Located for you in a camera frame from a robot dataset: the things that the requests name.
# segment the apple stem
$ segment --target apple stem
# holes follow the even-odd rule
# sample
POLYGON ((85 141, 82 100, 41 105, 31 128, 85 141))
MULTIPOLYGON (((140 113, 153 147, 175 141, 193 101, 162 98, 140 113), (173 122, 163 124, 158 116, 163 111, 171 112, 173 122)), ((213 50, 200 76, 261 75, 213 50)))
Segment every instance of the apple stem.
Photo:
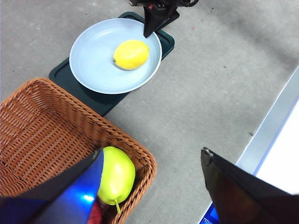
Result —
POLYGON ((121 209, 120 206, 118 205, 117 199, 115 200, 116 208, 117 208, 117 213, 121 214, 121 209))

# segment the plate rim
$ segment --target plate rim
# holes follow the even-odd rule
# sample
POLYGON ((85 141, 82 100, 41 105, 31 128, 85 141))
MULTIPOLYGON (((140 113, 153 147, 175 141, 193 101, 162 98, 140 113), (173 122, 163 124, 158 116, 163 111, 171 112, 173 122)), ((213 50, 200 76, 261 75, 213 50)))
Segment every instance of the plate rim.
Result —
POLYGON ((156 68, 155 70, 152 72, 152 74, 146 79, 144 80, 142 83, 140 83, 139 85, 137 86, 134 86, 132 88, 129 88, 129 89, 126 89, 126 90, 123 90, 123 91, 102 91, 102 90, 97 90, 93 87, 90 87, 89 85, 85 84, 84 82, 80 81, 80 79, 76 76, 75 72, 74 72, 74 69, 72 67, 72 63, 71 63, 71 56, 72 56, 72 52, 73 52, 73 49, 74 49, 74 46, 75 44, 77 43, 77 41, 79 40, 79 38, 85 33, 87 32, 89 29, 92 29, 92 27, 100 24, 100 23, 104 23, 104 22, 107 22, 107 21, 112 21, 112 20, 130 20, 130 21, 134 21, 136 23, 140 23, 142 25, 144 25, 144 23, 140 22, 140 21, 137 21, 137 20, 132 20, 132 19, 129 19, 129 18, 112 18, 112 19, 107 19, 107 20, 103 20, 103 21, 100 21, 98 23, 95 23, 93 24, 92 26, 90 26, 89 28, 87 28, 86 30, 84 30, 75 40, 75 42, 73 43, 72 47, 71 47, 71 50, 70 50, 70 58, 69 58, 69 62, 70 62, 70 68, 71 68, 71 72, 73 74, 73 76, 75 77, 75 79, 80 83, 82 84, 84 87, 92 90, 92 91, 95 91, 95 92, 99 92, 99 93, 104 93, 104 94, 122 94, 122 93, 126 93, 126 92, 131 92, 133 90, 136 90, 138 89, 139 87, 143 86, 144 84, 146 84, 154 75, 155 73, 157 72, 158 68, 160 67, 160 63, 161 63, 161 60, 162 60, 162 46, 161 46, 161 42, 159 40, 159 37, 157 36, 157 34, 155 32, 153 32, 155 38, 158 40, 158 44, 159 44, 159 48, 160 48, 160 55, 159 55, 159 61, 158 61, 158 64, 156 65, 156 68))

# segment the white surface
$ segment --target white surface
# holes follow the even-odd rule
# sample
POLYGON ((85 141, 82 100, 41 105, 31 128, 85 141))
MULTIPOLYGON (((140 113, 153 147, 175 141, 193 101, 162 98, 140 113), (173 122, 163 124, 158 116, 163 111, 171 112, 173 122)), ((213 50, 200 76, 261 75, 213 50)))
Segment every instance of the white surface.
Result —
POLYGON ((290 194, 299 194, 299 101, 256 176, 290 194))

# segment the pear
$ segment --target pear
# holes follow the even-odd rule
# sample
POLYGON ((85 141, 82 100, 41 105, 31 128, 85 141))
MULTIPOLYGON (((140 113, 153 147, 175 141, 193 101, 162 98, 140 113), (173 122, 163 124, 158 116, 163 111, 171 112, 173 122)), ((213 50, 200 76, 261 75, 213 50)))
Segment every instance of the pear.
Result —
POLYGON ((134 180, 135 167, 131 159, 118 148, 109 146, 103 149, 104 165, 98 197, 109 205, 116 205, 121 214, 119 203, 129 196, 134 180))

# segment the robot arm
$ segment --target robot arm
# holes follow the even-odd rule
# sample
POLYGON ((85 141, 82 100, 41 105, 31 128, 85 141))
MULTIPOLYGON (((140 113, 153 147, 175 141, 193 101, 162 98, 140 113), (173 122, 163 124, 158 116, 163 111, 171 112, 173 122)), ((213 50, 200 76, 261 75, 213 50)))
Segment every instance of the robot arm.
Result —
POLYGON ((194 6, 199 0, 129 0, 131 6, 143 6, 144 31, 148 37, 152 32, 165 27, 179 17, 178 7, 194 6))

